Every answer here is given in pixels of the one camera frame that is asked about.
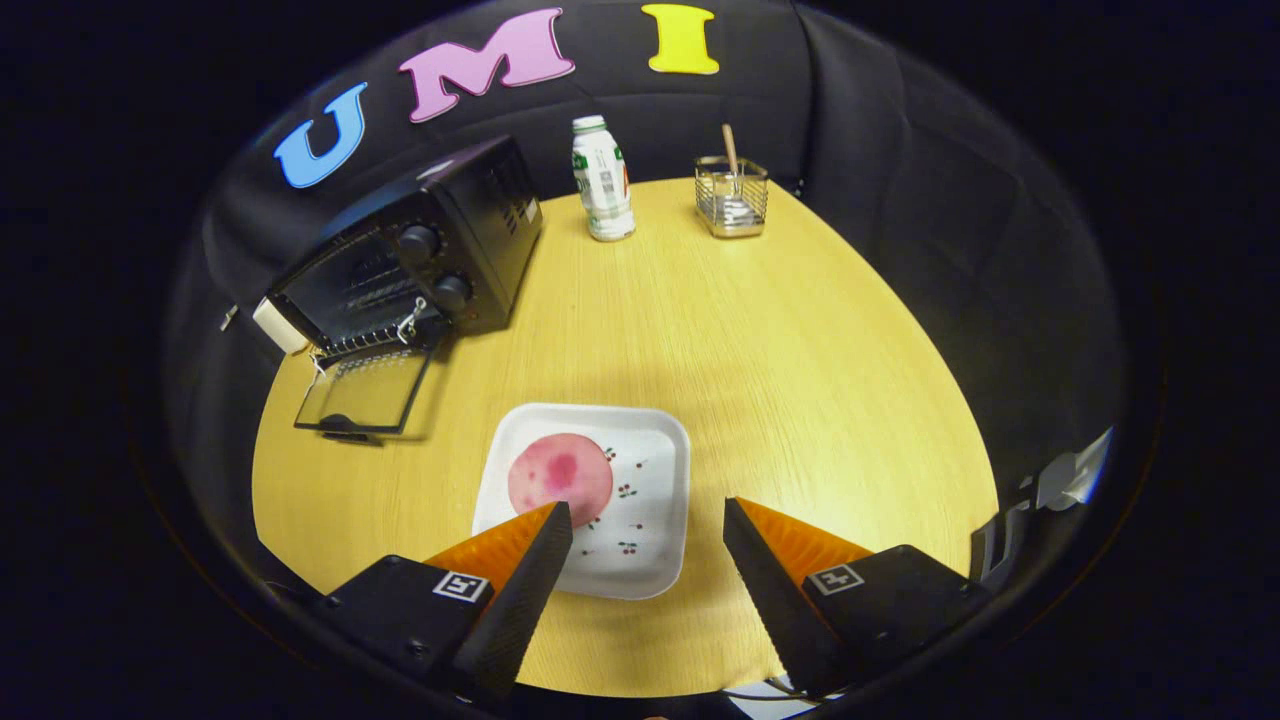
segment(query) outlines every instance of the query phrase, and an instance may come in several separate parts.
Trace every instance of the cherry pattern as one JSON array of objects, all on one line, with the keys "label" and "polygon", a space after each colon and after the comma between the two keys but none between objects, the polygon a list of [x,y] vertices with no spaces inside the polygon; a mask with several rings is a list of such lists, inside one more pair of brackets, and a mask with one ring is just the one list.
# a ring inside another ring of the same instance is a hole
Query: cherry pattern
[{"label": "cherry pattern", "polygon": [[[605,447],[604,448],[604,459],[607,461],[613,462],[613,460],[617,456],[618,456],[618,454],[612,447]],[[639,462],[636,462],[636,469],[637,470],[643,469],[644,465],[645,465],[645,462],[648,462],[648,461],[649,461],[648,457],[645,457],[644,460],[640,460]],[[618,491],[618,497],[620,498],[622,498],[622,497],[631,497],[631,496],[634,496],[634,495],[636,495],[639,492],[637,489],[635,489],[635,488],[631,487],[631,483],[623,483],[622,486],[620,486],[617,488],[617,491]],[[591,519],[586,524],[586,528],[589,530],[595,530],[596,525],[600,525],[600,518]],[[627,525],[627,528],[632,528],[632,529],[636,529],[636,530],[644,530],[644,523],[631,523],[631,524]],[[640,546],[639,546],[639,543],[622,541],[622,542],[618,542],[618,547],[622,548],[622,555],[635,555]],[[582,550],[580,552],[584,556],[586,556],[586,555],[595,555],[594,550]]]}]

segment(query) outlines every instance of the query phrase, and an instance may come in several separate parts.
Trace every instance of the wooden table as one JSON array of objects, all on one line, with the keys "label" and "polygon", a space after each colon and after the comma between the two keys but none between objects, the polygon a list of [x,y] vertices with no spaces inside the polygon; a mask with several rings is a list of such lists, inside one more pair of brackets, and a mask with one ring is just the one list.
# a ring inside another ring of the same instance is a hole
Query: wooden table
[{"label": "wooden table", "polygon": [[676,584],[628,602],[553,593],[520,682],[657,697],[783,673],[721,541],[742,496],[870,550],[911,543],[969,571],[996,512],[973,415],[924,331],[835,231],[771,183],[764,234],[716,240],[689,178],[632,187],[639,228],[590,238],[576,196],[543,204],[511,327],[457,341],[383,447],[293,428],[311,379],[279,369],[259,428],[262,543],[320,592],[396,552],[470,536],[498,421],[525,402],[658,407],[692,441]]}]

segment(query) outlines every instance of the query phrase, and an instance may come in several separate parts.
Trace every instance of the pink pancake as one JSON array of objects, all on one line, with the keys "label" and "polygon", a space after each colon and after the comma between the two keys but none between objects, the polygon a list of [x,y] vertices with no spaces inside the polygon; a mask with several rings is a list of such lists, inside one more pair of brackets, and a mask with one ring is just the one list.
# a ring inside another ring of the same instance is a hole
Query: pink pancake
[{"label": "pink pancake", "polygon": [[604,451],[591,438],[572,433],[530,445],[507,473],[507,496],[516,512],[564,500],[575,528],[598,518],[612,493],[613,468]]}]

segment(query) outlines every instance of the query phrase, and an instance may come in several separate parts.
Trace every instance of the white plate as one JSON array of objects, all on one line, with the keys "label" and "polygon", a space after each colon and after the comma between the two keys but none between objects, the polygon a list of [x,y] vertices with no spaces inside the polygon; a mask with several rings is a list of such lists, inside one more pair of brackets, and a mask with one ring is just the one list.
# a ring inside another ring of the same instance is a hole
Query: white plate
[{"label": "white plate", "polygon": [[613,492],[599,523],[573,530],[556,589],[620,600],[667,592],[685,564],[690,448],[685,427],[662,410],[544,402],[516,407],[494,432],[471,534],[516,516],[507,473],[534,441],[557,433],[586,436],[608,451]]}]

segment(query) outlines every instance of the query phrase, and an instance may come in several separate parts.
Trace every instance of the bottle cap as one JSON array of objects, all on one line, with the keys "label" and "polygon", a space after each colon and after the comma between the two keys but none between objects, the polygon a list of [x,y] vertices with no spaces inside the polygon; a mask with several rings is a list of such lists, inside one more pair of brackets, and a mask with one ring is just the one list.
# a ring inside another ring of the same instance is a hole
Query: bottle cap
[{"label": "bottle cap", "polygon": [[604,115],[588,115],[585,118],[573,119],[573,132],[600,129],[603,127],[604,127]]}]

